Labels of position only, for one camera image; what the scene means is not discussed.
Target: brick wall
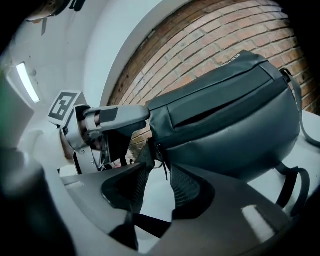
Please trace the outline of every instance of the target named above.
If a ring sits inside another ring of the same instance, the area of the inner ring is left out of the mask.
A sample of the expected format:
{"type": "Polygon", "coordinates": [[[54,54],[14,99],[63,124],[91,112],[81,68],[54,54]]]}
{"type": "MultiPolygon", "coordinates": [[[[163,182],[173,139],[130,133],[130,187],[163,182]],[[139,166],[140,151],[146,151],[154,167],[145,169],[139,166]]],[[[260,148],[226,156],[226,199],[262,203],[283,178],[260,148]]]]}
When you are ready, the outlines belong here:
{"type": "MultiPolygon", "coordinates": [[[[145,105],[217,68],[241,50],[286,67],[302,87],[303,108],[320,113],[320,89],[290,28],[269,0],[196,0],[154,29],[123,70],[109,105],[145,105]]],[[[127,159],[135,159],[150,127],[136,132],[127,159]]]]}

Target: dark gray bag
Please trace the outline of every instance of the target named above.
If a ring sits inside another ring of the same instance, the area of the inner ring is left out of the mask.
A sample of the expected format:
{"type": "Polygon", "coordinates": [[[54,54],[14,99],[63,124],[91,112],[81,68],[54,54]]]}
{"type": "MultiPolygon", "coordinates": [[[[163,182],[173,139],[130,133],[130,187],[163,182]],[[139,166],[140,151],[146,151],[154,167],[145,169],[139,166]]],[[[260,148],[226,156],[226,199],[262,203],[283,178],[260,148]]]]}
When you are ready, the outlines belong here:
{"type": "Polygon", "coordinates": [[[300,173],[305,179],[300,201],[305,202],[308,173],[282,164],[296,143],[300,119],[302,123],[301,91],[295,93],[297,109],[290,79],[295,90],[300,88],[287,70],[241,51],[224,66],[149,101],[149,123],[159,155],[169,167],[184,164],[245,181],[277,168],[290,174],[277,202],[282,207],[300,173]]]}

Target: fluorescent light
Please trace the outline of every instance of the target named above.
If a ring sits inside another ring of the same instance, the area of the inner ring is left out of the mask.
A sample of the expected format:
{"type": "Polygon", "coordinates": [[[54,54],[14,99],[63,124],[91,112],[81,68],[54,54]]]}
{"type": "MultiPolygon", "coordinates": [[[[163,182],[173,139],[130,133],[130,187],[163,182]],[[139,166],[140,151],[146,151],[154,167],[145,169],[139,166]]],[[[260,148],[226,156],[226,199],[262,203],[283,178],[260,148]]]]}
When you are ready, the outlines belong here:
{"type": "Polygon", "coordinates": [[[29,96],[33,100],[34,103],[38,103],[40,101],[34,87],[32,86],[32,83],[30,81],[30,78],[27,73],[26,65],[24,63],[19,64],[16,66],[16,69],[18,70],[20,79],[28,92],[29,96]]]}

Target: bag strap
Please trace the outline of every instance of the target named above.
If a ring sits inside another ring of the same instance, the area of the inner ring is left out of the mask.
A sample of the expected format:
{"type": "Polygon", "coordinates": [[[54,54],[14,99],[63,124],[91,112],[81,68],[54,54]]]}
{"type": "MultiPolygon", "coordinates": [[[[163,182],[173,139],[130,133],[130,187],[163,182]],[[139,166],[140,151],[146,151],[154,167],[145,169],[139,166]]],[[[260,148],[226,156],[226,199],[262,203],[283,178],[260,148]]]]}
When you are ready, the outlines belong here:
{"type": "Polygon", "coordinates": [[[299,167],[288,168],[283,163],[280,163],[276,167],[276,170],[282,175],[286,175],[282,191],[279,195],[278,200],[276,201],[276,204],[281,208],[284,208],[289,202],[289,199],[295,188],[298,174],[300,174],[301,176],[300,194],[290,213],[290,216],[294,217],[301,213],[301,210],[304,208],[305,203],[308,199],[308,193],[310,189],[309,173],[305,169],[299,167]]]}
{"type": "Polygon", "coordinates": [[[303,115],[302,115],[302,90],[301,90],[300,84],[298,84],[297,81],[292,77],[288,69],[283,68],[280,70],[280,72],[284,75],[285,78],[288,78],[289,81],[292,83],[292,87],[295,94],[295,101],[298,105],[300,126],[306,140],[312,145],[320,148],[320,141],[311,138],[309,134],[306,132],[306,129],[304,127],[303,115]]]}

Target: white ceiling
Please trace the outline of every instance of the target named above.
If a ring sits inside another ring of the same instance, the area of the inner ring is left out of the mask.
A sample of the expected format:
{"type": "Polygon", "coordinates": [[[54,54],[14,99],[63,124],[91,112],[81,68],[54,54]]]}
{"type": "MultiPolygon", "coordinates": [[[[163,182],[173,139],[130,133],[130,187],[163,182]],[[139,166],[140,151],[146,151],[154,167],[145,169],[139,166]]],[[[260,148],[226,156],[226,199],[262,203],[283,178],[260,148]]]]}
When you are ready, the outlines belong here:
{"type": "Polygon", "coordinates": [[[43,36],[42,22],[24,22],[13,37],[9,46],[12,62],[8,77],[35,112],[48,110],[62,89],[82,90],[86,50],[107,3],[108,0],[87,0],[80,12],[65,9],[60,15],[48,18],[43,36]],[[22,62],[40,98],[39,103],[30,99],[15,68],[22,62]]]}

